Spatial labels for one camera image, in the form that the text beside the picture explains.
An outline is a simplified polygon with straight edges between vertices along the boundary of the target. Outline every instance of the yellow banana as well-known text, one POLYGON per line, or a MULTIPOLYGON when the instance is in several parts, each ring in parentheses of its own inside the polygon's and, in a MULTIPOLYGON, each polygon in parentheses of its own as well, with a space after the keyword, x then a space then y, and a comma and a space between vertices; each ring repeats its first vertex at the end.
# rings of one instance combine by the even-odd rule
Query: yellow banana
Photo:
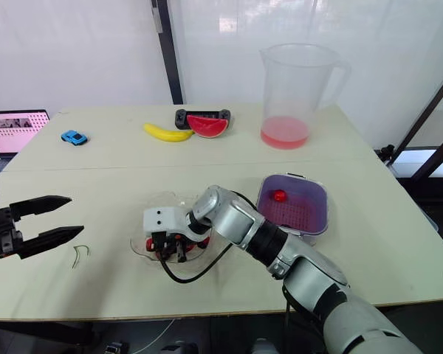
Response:
POLYGON ((167 131, 151 123, 145 123, 143 128, 149 135, 165 142, 183 142, 193 134, 193 131, 167 131))

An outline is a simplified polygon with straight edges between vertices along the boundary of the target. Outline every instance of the purple container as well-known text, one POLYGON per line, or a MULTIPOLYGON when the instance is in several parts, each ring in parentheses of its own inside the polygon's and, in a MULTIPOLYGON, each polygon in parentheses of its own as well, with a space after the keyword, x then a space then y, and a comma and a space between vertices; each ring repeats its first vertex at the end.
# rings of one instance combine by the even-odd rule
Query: purple container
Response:
POLYGON ((304 177, 283 174, 266 177, 258 197, 258 211, 287 232, 300 235, 315 244, 328 226, 328 205, 325 189, 304 177), (276 201, 274 192, 283 190, 285 201, 276 201))

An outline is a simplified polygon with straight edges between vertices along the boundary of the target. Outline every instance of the blue toy car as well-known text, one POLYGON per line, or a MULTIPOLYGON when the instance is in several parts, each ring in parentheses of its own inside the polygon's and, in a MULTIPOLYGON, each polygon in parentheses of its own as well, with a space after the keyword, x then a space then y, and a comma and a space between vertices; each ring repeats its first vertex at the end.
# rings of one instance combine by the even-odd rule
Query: blue toy car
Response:
POLYGON ((82 145, 87 142, 87 137, 77 131, 67 131, 61 135, 61 139, 65 142, 70 142, 74 145, 82 145))

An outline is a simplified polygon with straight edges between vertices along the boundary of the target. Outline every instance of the laptop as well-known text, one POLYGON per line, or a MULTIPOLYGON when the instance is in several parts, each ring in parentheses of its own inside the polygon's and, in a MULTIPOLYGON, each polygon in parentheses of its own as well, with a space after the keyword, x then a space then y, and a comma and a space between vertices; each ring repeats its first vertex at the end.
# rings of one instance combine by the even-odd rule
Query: laptop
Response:
POLYGON ((44 109, 0 111, 0 172, 48 122, 44 109))

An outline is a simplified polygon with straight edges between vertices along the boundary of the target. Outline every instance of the measuring pitcher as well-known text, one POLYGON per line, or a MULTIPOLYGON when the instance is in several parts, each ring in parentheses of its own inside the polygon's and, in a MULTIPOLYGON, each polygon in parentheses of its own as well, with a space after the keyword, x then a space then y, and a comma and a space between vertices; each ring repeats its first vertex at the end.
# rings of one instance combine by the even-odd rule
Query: measuring pitcher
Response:
POLYGON ((307 140, 319 105, 333 103, 351 68, 331 49, 314 44, 279 44, 261 50, 266 77, 261 138, 280 149, 295 149, 307 140), (330 98, 323 98, 334 68, 343 75, 330 98))

